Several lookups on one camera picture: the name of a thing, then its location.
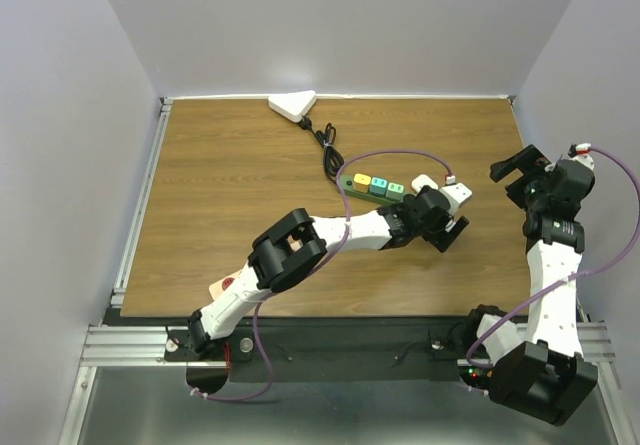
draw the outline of cable connector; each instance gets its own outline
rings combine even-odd
[[[569,157],[573,158],[576,155],[585,155],[591,151],[590,143],[581,143],[576,145],[575,143],[569,147]]]
[[[303,130],[311,130],[311,126],[312,126],[311,119],[305,115],[304,117],[302,117],[302,120],[300,120],[297,125]]]

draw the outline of wooden tabletop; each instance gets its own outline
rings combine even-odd
[[[529,292],[524,214],[488,177],[521,141],[506,100],[318,100],[314,128],[332,122],[345,158],[417,148],[445,158],[473,191],[471,224],[444,254],[422,239],[382,252],[337,255],[320,273],[269,300],[265,315],[467,314],[480,303],[510,309]],[[344,215],[311,134],[266,100],[174,102],[125,294],[124,316],[187,316],[211,302],[208,286],[240,269],[253,240],[294,208]],[[409,187],[423,157],[371,157],[348,173]],[[350,199],[354,214],[376,205]]]

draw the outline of metal frame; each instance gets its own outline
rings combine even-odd
[[[327,96],[325,98],[352,98],[353,96]],[[207,97],[207,98],[257,98],[246,97]],[[376,96],[375,98],[397,98]],[[151,148],[144,181],[138,196],[138,202],[129,229],[129,235],[123,251],[118,275],[113,287],[111,305],[121,307],[129,281],[142,222],[146,211],[153,177],[155,175],[160,150],[171,113],[173,99],[163,98],[158,128]],[[519,324],[518,332],[524,338],[526,325]],[[621,445],[637,445],[631,421],[625,408],[621,387],[617,379],[614,361],[615,354],[604,323],[580,323],[578,335],[583,347],[585,360],[598,367],[598,393],[603,398],[607,414],[616,440]],[[71,400],[65,416],[59,445],[77,444],[82,425],[88,412],[91,392],[99,367],[148,367],[172,366],[186,367],[185,363],[165,362],[166,332],[164,327],[90,327],[80,359],[80,368],[76,377]],[[222,368],[224,362],[190,362],[189,366]]]

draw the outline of white wall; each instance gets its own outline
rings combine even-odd
[[[640,0],[573,0],[515,101],[526,142],[557,157],[591,141],[640,173]],[[586,227],[583,268],[607,261],[629,239],[638,204],[624,174],[595,156],[596,185],[578,219]],[[606,319],[618,370],[640,423],[640,250],[579,284],[592,318]]]
[[[156,94],[107,0],[0,0],[0,443],[56,443]]]
[[[109,0],[162,95],[512,94],[570,0]]]

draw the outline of teal block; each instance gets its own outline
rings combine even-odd
[[[392,198],[394,200],[402,200],[404,196],[404,187],[399,183],[389,182],[389,186],[387,187],[387,198]]]
[[[384,178],[373,177],[371,179],[371,185],[369,185],[369,193],[384,197],[387,192],[387,181]]]

